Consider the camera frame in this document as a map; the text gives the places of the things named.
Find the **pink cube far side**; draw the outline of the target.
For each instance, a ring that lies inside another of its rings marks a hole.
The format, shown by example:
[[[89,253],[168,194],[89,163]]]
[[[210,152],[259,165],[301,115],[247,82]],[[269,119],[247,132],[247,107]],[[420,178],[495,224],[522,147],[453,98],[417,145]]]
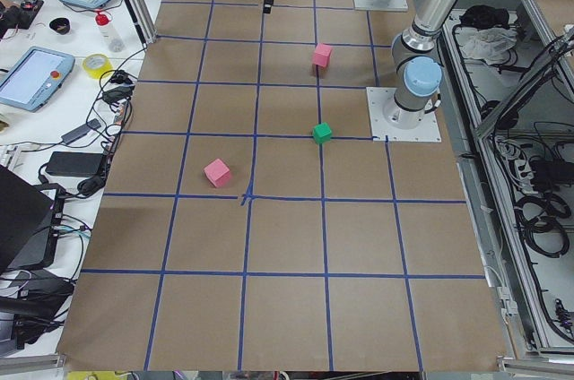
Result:
[[[332,46],[324,43],[318,43],[313,52],[312,64],[319,66],[321,68],[327,68],[330,62],[332,52],[333,52]]]

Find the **pink cube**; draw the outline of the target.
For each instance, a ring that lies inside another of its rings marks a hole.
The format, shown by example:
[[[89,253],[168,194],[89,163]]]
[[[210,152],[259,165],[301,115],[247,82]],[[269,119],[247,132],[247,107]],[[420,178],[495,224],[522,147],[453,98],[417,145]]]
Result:
[[[318,43],[313,52],[312,64],[319,66],[321,68],[327,68],[330,62],[332,52],[333,52],[332,46],[324,43]]]
[[[227,185],[232,179],[230,168],[221,159],[215,159],[204,167],[204,175],[216,188]]]

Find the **green cube near base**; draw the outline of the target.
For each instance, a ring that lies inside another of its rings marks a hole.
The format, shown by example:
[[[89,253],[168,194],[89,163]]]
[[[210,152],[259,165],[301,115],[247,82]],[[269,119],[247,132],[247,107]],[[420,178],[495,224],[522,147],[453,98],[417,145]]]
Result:
[[[322,145],[331,140],[333,131],[327,122],[322,122],[313,127],[312,136],[317,145]]]

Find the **squeeze bottle red cap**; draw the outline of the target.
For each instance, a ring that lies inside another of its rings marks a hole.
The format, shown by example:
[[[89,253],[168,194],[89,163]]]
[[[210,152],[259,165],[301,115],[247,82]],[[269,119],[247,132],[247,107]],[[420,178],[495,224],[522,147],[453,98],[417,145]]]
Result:
[[[95,22],[111,52],[117,53],[125,49],[124,41],[119,36],[111,18],[106,13],[97,11]]]

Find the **yellow tape roll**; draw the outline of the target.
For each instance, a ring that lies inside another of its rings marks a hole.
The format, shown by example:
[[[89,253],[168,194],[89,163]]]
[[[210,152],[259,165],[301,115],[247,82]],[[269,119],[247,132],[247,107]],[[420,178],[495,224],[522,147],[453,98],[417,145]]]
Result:
[[[97,80],[102,76],[110,75],[113,71],[113,65],[109,58],[101,53],[85,57],[82,62],[82,67],[90,78]]]

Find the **pink cube near centre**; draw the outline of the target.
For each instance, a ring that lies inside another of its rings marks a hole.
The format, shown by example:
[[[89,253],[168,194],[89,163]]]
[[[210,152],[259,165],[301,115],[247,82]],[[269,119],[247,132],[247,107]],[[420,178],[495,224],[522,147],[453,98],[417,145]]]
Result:
[[[232,179],[230,168],[221,159],[215,159],[204,167],[204,175],[216,188],[227,185]]]

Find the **black bowl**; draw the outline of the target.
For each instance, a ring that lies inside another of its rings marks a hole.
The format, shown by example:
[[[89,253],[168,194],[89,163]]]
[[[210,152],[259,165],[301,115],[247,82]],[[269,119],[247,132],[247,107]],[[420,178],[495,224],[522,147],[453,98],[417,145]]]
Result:
[[[71,23],[65,17],[58,17],[53,19],[48,27],[57,34],[65,35],[70,31]]]

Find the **white crumpled cloth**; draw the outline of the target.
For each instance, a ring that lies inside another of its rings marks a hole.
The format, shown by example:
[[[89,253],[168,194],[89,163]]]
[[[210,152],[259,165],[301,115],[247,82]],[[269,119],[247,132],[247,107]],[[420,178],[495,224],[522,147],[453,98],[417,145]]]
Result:
[[[505,62],[516,44],[517,33],[514,30],[495,27],[473,33],[461,50],[465,58],[493,65]]]

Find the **teach pendant near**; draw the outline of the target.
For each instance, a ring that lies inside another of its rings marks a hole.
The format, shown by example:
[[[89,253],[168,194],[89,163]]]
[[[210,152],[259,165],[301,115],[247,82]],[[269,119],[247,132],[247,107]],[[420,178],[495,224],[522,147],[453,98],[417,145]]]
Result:
[[[35,112],[43,107],[73,71],[75,57],[31,47],[1,81],[1,104]]]

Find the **black power adapter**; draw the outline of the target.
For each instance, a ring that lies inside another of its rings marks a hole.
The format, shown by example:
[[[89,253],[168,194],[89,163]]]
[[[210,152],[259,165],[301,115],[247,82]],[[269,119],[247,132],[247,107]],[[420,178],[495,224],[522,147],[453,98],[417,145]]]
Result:
[[[54,151],[46,172],[55,177],[93,177],[100,172],[103,162],[101,153]]]

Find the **black laptop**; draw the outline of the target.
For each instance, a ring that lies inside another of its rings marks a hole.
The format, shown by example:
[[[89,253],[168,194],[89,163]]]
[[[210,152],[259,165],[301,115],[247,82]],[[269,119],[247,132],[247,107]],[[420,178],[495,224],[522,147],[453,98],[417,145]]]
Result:
[[[64,209],[64,188],[32,185],[1,168],[1,271],[33,271],[55,257]]]

